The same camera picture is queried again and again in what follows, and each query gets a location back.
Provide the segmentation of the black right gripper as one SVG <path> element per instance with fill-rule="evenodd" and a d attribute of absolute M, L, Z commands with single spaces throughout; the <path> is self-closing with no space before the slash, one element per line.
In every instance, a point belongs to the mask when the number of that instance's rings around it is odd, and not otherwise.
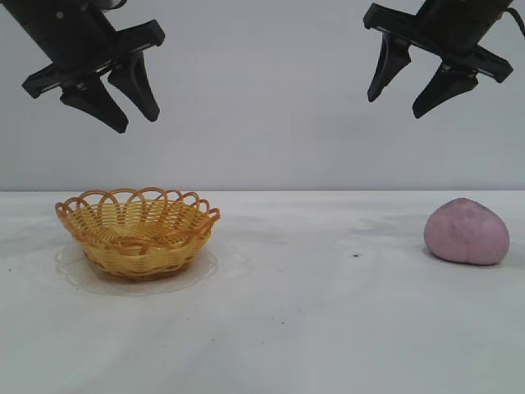
<path fill-rule="evenodd" d="M 414 15 L 373 3 L 363 17 L 364 27 L 382 32 L 381 51 L 367 99 L 382 90 L 410 62 L 410 46 L 433 53 L 443 61 L 415 99 L 419 119 L 453 97 L 477 87 L 477 73 L 503 82 L 514 69 L 509 62 L 479 45 L 510 1 L 425 1 Z"/>

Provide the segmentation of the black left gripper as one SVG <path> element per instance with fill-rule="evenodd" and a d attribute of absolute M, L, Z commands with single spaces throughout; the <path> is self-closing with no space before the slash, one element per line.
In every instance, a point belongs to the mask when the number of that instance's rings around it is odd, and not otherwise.
<path fill-rule="evenodd" d="M 108 82 L 147 120 L 158 119 L 159 106 L 148 81 L 144 54 L 140 52 L 162 45 L 165 33 L 157 21 L 117 31 L 97 2 L 14 0 L 1 4 L 51 60 L 49 66 L 22 84 L 32 98 L 59 85 L 77 83 L 62 88 L 61 102 L 124 134 L 128 118 L 100 78 L 84 79 L 118 62 Z"/>

